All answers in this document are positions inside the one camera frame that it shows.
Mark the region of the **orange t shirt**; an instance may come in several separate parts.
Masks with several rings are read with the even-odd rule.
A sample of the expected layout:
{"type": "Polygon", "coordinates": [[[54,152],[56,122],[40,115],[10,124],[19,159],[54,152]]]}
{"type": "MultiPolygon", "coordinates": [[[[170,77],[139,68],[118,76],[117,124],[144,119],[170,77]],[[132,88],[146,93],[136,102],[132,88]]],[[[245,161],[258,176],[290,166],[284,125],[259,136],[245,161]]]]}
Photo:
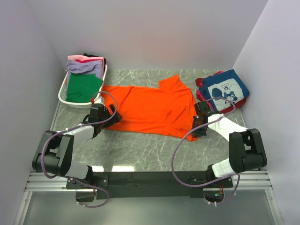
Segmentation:
{"type": "Polygon", "coordinates": [[[117,103],[122,120],[110,130],[183,138],[196,116],[195,98],[179,75],[159,81],[158,88],[103,87],[105,104],[117,103]]]}

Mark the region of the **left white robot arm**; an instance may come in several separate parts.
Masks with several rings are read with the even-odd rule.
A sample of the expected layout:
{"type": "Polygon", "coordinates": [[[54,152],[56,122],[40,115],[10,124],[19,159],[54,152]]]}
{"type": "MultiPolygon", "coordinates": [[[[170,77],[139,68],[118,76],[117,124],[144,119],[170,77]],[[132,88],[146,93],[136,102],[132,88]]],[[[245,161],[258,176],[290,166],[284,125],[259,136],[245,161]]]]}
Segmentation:
{"type": "Polygon", "coordinates": [[[93,104],[90,113],[79,125],[62,131],[45,131],[32,160],[32,168],[44,173],[48,178],[56,176],[77,179],[82,188],[96,184],[91,166],[80,164],[72,159],[73,148],[95,138],[104,128],[122,120],[115,105],[109,108],[103,104],[93,104]]]}

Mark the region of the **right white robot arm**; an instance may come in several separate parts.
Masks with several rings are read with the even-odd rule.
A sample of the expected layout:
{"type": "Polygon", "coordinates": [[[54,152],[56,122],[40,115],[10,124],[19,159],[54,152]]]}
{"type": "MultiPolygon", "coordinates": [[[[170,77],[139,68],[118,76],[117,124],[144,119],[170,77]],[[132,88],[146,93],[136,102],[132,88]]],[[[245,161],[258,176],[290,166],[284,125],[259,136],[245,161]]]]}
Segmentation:
{"type": "Polygon", "coordinates": [[[225,176],[261,169],[267,165],[259,130],[234,123],[220,112],[212,110],[207,102],[198,102],[194,107],[196,116],[193,117],[192,136],[206,136],[207,129],[211,129],[229,143],[228,158],[208,166],[206,183],[209,186],[218,186],[225,176]]]}

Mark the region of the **pink folded shirt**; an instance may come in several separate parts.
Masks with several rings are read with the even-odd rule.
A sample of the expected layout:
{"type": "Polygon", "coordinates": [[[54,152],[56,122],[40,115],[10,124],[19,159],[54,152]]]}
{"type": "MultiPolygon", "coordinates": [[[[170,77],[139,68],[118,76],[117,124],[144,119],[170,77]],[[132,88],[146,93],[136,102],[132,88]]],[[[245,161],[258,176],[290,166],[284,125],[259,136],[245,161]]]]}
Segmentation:
{"type": "Polygon", "coordinates": [[[196,92],[196,97],[198,100],[206,101],[210,98],[209,93],[207,92],[207,89],[204,87],[201,87],[196,92]]]}

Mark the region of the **green shirt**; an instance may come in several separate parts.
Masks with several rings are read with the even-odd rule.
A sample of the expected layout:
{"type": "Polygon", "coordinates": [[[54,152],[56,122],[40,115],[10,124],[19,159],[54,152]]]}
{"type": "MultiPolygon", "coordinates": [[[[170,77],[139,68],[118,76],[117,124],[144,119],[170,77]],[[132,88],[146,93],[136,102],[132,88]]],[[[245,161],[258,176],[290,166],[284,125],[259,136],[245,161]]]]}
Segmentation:
{"type": "Polygon", "coordinates": [[[67,85],[66,101],[72,103],[88,103],[99,91],[103,80],[95,74],[83,75],[71,73],[67,85]]]}

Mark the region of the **white perforated basket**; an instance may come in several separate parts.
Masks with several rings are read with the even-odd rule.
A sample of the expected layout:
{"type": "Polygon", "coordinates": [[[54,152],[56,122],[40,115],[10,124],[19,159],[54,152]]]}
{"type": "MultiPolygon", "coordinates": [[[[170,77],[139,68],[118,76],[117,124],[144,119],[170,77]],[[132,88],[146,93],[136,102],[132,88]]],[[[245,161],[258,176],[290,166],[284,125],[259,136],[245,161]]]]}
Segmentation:
{"type": "MultiPolygon", "coordinates": [[[[103,75],[103,83],[99,88],[99,91],[102,91],[104,83],[105,83],[105,77],[106,77],[106,73],[108,70],[108,66],[107,64],[105,65],[105,70],[104,70],[104,75],[103,75]]],[[[67,77],[68,77],[68,72],[66,72],[66,75],[64,77],[64,80],[61,84],[59,93],[58,93],[58,99],[61,103],[64,103],[72,108],[79,108],[79,109],[88,109],[91,106],[90,101],[87,103],[74,103],[74,102],[68,102],[67,99],[67,77]]],[[[98,93],[94,98],[98,98],[101,96],[101,93],[98,93]]]]}

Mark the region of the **lavender shirt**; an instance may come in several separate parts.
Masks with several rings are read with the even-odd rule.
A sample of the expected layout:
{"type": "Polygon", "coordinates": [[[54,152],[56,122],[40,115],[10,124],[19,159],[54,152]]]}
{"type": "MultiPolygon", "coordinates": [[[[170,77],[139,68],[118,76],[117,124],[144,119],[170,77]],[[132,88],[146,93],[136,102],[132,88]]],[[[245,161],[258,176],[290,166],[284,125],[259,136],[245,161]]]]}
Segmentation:
{"type": "Polygon", "coordinates": [[[67,63],[67,76],[71,74],[80,75],[95,75],[99,79],[103,79],[104,67],[102,60],[93,60],[85,63],[81,63],[75,60],[69,60],[67,63]]]}

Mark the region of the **magenta shirt in basket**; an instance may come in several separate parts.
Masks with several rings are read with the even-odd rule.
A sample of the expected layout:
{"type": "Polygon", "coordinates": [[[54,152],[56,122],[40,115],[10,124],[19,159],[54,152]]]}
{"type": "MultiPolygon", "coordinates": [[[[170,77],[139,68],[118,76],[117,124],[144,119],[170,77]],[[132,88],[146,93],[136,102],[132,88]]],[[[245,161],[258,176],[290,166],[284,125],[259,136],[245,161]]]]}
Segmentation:
{"type": "Polygon", "coordinates": [[[75,61],[79,62],[79,63],[88,63],[88,62],[95,61],[95,60],[91,59],[91,60],[75,60],[75,61]]]}

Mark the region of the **black garment in basket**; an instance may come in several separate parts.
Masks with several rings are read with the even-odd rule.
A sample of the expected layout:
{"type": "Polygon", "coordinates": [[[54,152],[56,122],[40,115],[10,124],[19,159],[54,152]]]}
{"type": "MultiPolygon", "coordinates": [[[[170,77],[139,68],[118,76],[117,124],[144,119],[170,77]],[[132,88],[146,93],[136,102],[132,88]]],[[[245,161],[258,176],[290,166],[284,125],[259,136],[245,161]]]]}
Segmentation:
{"type": "Polygon", "coordinates": [[[83,55],[84,55],[84,56],[87,56],[87,57],[89,57],[89,58],[92,58],[92,57],[98,57],[98,58],[99,58],[99,57],[100,57],[100,56],[97,56],[97,55],[87,54],[87,53],[84,53],[83,55]]]}

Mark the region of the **light pink shirt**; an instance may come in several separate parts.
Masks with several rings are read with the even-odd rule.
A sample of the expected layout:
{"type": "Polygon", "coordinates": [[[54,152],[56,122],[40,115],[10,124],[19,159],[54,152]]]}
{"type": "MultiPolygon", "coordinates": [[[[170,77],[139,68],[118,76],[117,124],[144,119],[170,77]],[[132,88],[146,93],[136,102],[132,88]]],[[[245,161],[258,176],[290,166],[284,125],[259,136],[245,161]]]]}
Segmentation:
{"type": "Polygon", "coordinates": [[[84,55],[69,55],[68,60],[104,60],[104,57],[88,57],[84,55]]]}

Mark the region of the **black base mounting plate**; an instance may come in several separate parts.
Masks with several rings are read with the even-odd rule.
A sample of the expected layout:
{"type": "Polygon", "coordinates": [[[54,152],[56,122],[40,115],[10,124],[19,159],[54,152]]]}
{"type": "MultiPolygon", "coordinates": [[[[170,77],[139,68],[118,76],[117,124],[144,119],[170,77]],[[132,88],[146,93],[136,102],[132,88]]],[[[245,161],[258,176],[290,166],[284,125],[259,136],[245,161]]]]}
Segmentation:
{"type": "Polygon", "coordinates": [[[204,187],[180,184],[171,172],[94,172],[97,187],[108,191],[111,198],[177,197],[204,198],[205,188],[232,188],[230,178],[204,187]]]}

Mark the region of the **aluminium rail frame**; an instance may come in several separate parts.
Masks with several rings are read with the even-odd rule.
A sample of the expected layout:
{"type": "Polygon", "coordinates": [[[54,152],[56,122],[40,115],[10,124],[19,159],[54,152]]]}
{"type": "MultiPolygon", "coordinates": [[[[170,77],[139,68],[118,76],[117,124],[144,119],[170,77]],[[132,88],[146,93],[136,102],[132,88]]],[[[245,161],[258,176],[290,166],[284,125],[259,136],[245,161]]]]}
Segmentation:
{"type": "MultiPolygon", "coordinates": [[[[73,158],[97,172],[168,171],[178,138],[103,131],[77,145],[73,158]]],[[[62,177],[29,175],[17,225],[281,225],[283,219],[266,171],[240,176],[238,190],[227,189],[227,202],[213,206],[189,197],[113,198],[95,201],[95,209],[76,203],[62,177]]]]}

